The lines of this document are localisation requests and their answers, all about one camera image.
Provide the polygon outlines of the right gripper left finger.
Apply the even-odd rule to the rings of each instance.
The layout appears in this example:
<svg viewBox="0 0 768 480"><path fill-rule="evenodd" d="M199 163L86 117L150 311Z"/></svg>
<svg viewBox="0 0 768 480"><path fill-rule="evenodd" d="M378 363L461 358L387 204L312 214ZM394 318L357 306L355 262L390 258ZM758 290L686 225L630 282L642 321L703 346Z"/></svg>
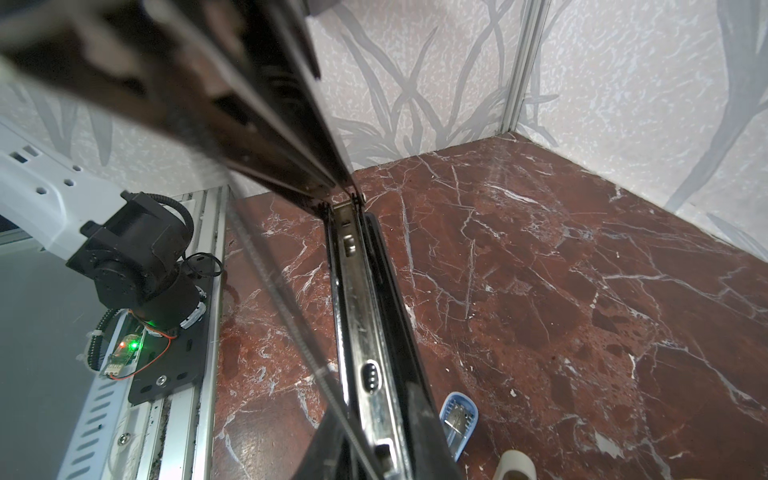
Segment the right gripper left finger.
<svg viewBox="0 0 768 480"><path fill-rule="evenodd" d="M292 479L359 479L360 466L338 418L326 413Z"/></svg>

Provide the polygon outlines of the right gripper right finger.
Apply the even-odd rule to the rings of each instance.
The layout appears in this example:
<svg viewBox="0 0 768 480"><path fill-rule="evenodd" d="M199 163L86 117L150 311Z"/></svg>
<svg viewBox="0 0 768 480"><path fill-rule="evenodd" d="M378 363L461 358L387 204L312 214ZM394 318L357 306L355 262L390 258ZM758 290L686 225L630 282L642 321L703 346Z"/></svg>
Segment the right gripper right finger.
<svg viewBox="0 0 768 480"><path fill-rule="evenodd" d="M462 474L448 450L439 418L424 390L414 383L407 383L406 388L414 478L462 479Z"/></svg>

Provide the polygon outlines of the blue mini stapler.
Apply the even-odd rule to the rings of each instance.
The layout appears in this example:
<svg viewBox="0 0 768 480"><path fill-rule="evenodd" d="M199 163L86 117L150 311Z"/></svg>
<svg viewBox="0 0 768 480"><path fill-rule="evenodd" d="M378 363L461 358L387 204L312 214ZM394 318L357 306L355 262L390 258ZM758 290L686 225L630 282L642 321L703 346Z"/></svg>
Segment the blue mini stapler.
<svg viewBox="0 0 768 480"><path fill-rule="evenodd" d="M478 424L478 408L467 395L454 391L446 397L439 418L449 453L458 462Z"/></svg>

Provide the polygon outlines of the white mini stapler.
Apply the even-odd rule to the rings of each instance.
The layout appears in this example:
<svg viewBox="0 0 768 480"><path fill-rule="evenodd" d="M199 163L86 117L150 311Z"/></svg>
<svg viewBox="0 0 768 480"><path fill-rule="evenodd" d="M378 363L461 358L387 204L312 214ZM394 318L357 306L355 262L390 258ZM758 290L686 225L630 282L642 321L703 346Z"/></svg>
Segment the white mini stapler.
<svg viewBox="0 0 768 480"><path fill-rule="evenodd" d="M497 464L493 480L536 480L532 459L519 450L505 451Z"/></svg>

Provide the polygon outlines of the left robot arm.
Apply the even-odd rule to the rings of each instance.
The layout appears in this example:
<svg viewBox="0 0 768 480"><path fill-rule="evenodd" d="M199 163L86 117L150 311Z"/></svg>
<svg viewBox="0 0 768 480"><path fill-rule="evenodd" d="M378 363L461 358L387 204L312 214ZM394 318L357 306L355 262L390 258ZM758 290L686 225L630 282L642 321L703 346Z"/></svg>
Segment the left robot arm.
<svg viewBox="0 0 768 480"><path fill-rule="evenodd" d="M124 340L101 372L129 378L128 359L143 354L137 373L170 356L201 322L208 295L197 281L223 271L213 253L188 251L196 232L191 212L171 197L130 192L88 172L1 121L1 216L95 285L100 302L123 310L164 347Z"/></svg>

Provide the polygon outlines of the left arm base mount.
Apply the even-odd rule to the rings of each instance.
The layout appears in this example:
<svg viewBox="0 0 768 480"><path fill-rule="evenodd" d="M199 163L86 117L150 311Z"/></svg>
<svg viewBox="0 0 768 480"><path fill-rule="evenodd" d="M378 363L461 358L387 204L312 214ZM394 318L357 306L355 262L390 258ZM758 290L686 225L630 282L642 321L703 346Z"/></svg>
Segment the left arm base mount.
<svg viewBox="0 0 768 480"><path fill-rule="evenodd" d="M206 312L188 329L181 329L168 350L168 340L146 335L139 354L141 369L130 378L128 401L132 406L164 398L183 387L198 384L206 370L214 301L220 292L215 279L202 279L196 285L206 293Z"/></svg>

